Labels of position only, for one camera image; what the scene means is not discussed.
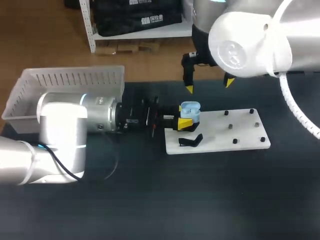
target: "white plastic tray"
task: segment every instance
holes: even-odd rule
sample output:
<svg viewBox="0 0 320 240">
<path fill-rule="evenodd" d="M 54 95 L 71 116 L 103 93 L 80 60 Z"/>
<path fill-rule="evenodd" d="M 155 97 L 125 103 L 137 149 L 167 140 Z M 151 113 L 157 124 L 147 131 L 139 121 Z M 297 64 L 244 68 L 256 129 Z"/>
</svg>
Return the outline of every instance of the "white plastic tray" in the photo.
<svg viewBox="0 0 320 240">
<path fill-rule="evenodd" d="M 180 146 L 179 138 L 195 140 L 199 134 L 203 140 L 198 147 Z M 237 144 L 233 143 L 234 139 L 238 140 Z M 165 129 L 165 146 L 166 152 L 173 155 L 269 149 L 271 143 L 257 110 L 250 114 L 250 109 L 240 109 L 229 110 L 227 116 L 225 111 L 201 112 L 195 132 Z"/>
<path fill-rule="evenodd" d="M 45 93 L 95 93 L 122 100 L 124 66 L 25 69 L 6 103 L 2 119 L 18 134 L 38 133 L 37 103 Z"/>
</svg>

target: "black plastic part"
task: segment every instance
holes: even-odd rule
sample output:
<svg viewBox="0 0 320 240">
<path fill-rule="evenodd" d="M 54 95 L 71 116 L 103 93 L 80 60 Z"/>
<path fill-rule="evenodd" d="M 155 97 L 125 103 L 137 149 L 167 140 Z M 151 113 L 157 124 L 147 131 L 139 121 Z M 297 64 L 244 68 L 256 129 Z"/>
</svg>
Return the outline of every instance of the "black plastic part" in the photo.
<svg viewBox="0 0 320 240">
<path fill-rule="evenodd" d="M 192 124 L 192 126 L 183 128 L 182 131 L 193 133 L 198 128 L 199 125 L 200 125 L 200 122 L 194 123 Z"/>
<path fill-rule="evenodd" d="M 180 111 L 179 111 L 178 105 L 160 106 L 158 112 L 160 115 L 169 115 L 169 116 L 180 117 Z"/>
<path fill-rule="evenodd" d="M 159 119 L 158 126 L 163 129 L 173 129 L 178 131 L 179 117 L 174 117 L 173 119 Z"/>
<path fill-rule="evenodd" d="M 190 57 L 189 53 L 184 54 L 182 57 L 181 65 L 183 67 L 183 82 L 186 87 L 194 85 L 196 62 L 196 57 Z"/>
<path fill-rule="evenodd" d="M 204 136 L 199 134 L 195 140 L 190 140 L 186 138 L 179 138 L 179 144 L 180 147 L 193 147 L 196 148 L 201 143 L 201 141 L 204 139 Z"/>
<path fill-rule="evenodd" d="M 217 66 L 209 50 L 209 34 L 201 31 L 193 24 L 192 40 L 198 55 L 197 64 L 209 64 L 211 67 Z"/>
<path fill-rule="evenodd" d="M 183 82 L 186 87 L 194 85 L 195 65 L 218 66 L 209 50 L 209 34 L 192 25 L 192 40 L 196 49 L 195 56 L 186 53 L 182 57 Z"/>
</svg>

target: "black cable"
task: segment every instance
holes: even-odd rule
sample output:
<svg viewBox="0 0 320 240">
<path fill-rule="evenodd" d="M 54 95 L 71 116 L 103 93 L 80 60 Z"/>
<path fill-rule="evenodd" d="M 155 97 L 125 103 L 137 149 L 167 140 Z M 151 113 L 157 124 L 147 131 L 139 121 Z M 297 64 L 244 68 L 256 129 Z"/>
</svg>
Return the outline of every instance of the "black cable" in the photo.
<svg viewBox="0 0 320 240">
<path fill-rule="evenodd" d="M 40 145 L 41 147 L 45 148 L 48 153 L 50 153 L 50 155 L 53 157 L 53 159 L 59 164 L 59 166 L 71 177 L 73 177 L 75 180 L 79 181 L 79 182 L 83 182 L 82 178 L 74 175 L 72 172 L 70 172 L 63 164 L 62 162 L 59 160 L 59 158 L 56 156 L 56 154 L 54 153 L 54 151 L 52 151 L 52 149 L 50 147 L 48 147 L 46 144 L 39 142 L 38 145 Z"/>
<path fill-rule="evenodd" d="M 56 154 L 54 153 L 54 151 L 52 151 L 52 149 L 50 147 L 48 147 L 45 143 L 43 142 L 38 142 L 37 143 L 39 146 L 43 147 L 44 149 L 46 149 L 48 151 L 48 153 L 53 157 L 53 159 L 59 164 L 59 166 L 72 178 L 74 178 L 75 180 L 77 180 L 78 182 L 81 183 L 91 183 L 91 182 L 97 182 L 97 181 L 87 181 L 84 180 L 76 175 L 74 175 L 71 171 L 69 171 L 63 164 L 62 162 L 59 160 L 59 158 L 56 156 Z M 119 156 L 117 154 L 115 155 L 115 164 L 113 167 L 113 170 L 111 171 L 111 173 L 109 173 L 109 175 L 107 175 L 106 177 L 104 177 L 103 179 L 98 180 L 98 182 L 103 182 L 105 180 L 107 180 L 108 178 L 110 178 L 114 172 L 116 171 L 117 167 L 118 167 L 118 162 L 119 162 Z"/>
</svg>

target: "silver metal cylinder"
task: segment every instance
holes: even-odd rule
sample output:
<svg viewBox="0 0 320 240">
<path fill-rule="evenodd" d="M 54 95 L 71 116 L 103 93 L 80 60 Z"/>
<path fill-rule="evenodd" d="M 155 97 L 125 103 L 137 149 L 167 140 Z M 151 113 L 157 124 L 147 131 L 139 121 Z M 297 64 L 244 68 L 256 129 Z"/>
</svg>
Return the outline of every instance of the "silver metal cylinder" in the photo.
<svg viewBox="0 0 320 240">
<path fill-rule="evenodd" d="M 20 184 L 30 167 L 31 157 L 24 143 L 0 136 L 0 184 Z"/>
<path fill-rule="evenodd" d="M 227 8 L 226 2 L 194 0 L 193 23 L 201 31 L 209 33 L 215 21 Z"/>
<path fill-rule="evenodd" d="M 71 103 L 47 103 L 40 116 L 40 142 L 51 148 L 72 173 L 85 170 L 87 144 L 87 110 Z M 59 166 L 53 168 L 61 173 Z"/>
<path fill-rule="evenodd" d="M 118 129 L 116 125 L 118 101 L 115 97 L 82 93 L 49 92 L 40 98 L 37 106 L 37 116 L 39 116 L 43 106 L 52 102 L 72 103 L 84 106 L 88 113 L 86 127 L 89 133 L 112 132 Z"/>
</svg>

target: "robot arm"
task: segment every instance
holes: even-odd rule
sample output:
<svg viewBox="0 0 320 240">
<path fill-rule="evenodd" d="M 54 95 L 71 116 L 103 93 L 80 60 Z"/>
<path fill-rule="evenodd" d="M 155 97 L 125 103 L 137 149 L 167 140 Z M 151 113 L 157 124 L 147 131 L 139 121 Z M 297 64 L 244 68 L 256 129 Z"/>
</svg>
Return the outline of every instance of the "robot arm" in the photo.
<svg viewBox="0 0 320 240">
<path fill-rule="evenodd" d="M 195 0 L 194 7 L 198 4 L 206 3 Z M 287 81 L 288 72 L 319 71 L 320 1 L 230 0 L 226 4 L 227 9 L 211 23 L 209 32 L 208 46 L 214 62 L 232 81 L 235 77 L 265 74 L 279 78 L 282 94 L 294 116 L 320 139 L 320 128 L 298 107 Z M 196 14 L 196 18 L 206 15 Z"/>
<path fill-rule="evenodd" d="M 39 141 L 46 144 L 75 176 L 85 171 L 87 109 L 62 102 L 46 104 L 40 114 Z M 0 137 L 0 184 L 75 182 L 40 146 Z"/>
</svg>

